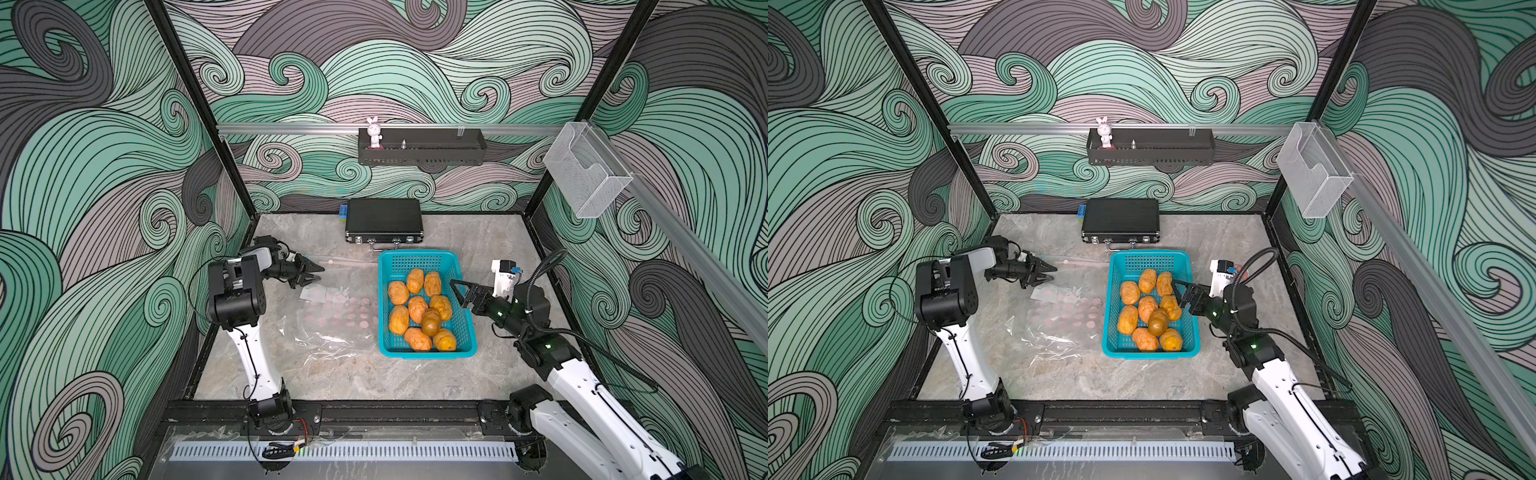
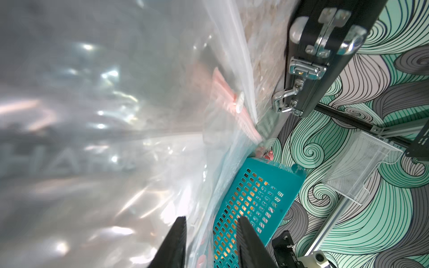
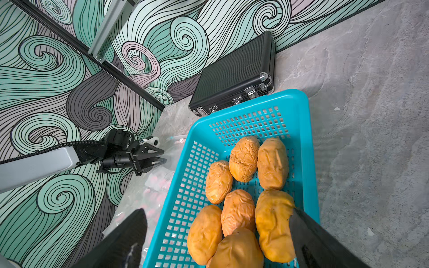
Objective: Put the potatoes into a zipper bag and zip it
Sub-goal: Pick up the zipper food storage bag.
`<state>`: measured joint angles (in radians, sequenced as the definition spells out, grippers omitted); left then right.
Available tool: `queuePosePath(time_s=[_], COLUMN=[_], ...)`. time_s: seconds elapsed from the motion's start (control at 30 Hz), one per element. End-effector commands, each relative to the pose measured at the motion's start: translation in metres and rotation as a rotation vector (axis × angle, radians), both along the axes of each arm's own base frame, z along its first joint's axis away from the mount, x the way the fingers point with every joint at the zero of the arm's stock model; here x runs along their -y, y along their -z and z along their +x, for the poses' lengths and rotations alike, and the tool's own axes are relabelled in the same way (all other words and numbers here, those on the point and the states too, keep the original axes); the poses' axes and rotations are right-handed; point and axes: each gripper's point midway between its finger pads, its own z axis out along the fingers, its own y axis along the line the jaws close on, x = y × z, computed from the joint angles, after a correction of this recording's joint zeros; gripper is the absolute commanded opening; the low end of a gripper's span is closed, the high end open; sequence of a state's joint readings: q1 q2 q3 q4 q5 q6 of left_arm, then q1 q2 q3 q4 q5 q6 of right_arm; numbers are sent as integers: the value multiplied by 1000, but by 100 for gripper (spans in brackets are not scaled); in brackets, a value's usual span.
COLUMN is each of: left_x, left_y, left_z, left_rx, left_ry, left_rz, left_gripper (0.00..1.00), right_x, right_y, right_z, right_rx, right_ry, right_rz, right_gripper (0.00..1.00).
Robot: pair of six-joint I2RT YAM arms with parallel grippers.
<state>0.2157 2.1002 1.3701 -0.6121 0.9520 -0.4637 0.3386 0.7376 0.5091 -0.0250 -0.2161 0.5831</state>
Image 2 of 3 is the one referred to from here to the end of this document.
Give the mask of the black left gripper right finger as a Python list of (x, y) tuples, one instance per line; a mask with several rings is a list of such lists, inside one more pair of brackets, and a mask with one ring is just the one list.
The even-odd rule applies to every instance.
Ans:
[(239, 268), (276, 268), (247, 217), (240, 217), (236, 228)]

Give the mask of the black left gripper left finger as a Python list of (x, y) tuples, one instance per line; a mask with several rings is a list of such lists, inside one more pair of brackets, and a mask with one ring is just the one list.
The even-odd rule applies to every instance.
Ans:
[(187, 245), (186, 217), (178, 217), (148, 268), (184, 268)]

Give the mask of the clear pink-zipper bag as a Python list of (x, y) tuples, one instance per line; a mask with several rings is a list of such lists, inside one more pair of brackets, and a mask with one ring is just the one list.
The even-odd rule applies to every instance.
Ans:
[(2, 1), (1, 266), (212, 267), (256, 115), (235, 1)]

